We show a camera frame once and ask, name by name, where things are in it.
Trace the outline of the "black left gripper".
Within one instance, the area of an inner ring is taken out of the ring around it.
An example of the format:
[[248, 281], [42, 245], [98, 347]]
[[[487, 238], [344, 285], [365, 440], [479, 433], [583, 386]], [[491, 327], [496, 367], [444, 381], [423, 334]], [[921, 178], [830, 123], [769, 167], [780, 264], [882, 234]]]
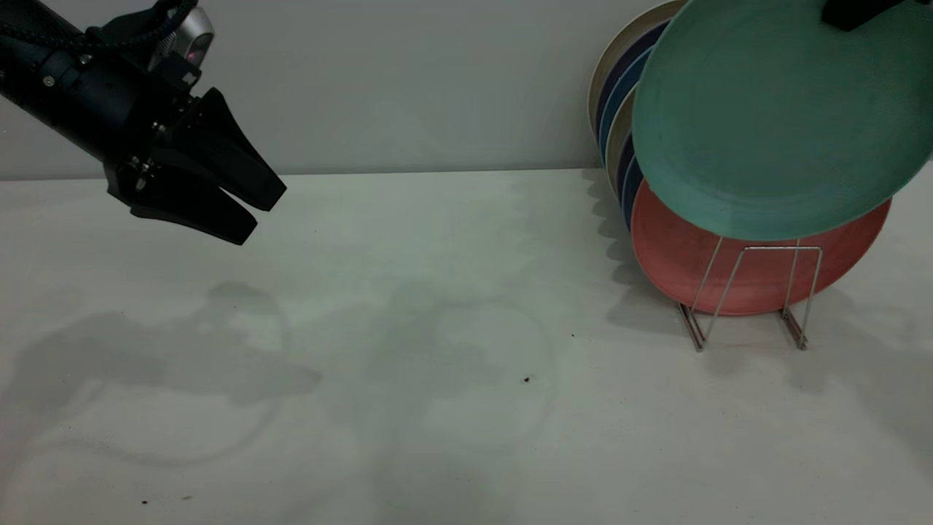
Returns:
[[176, 175], [146, 179], [157, 129], [190, 98], [201, 70], [171, 54], [151, 71], [124, 56], [79, 54], [73, 81], [73, 141], [104, 167], [107, 192], [130, 192], [130, 212], [243, 245], [257, 221], [227, 192], [270, 211], [287, 186], [247, 139], [223, 93], [210, 87], [172, 126], [172, 147], [216, 186]]

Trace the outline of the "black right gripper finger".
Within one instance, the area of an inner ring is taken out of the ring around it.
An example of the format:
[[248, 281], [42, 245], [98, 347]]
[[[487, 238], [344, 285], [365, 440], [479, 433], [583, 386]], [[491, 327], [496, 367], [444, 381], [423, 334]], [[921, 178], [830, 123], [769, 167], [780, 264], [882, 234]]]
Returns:
[[827, 0], [821, 10], [821, 20], [828, 26], [843, 32], [852, 32], [903, 2], [903, 0]]

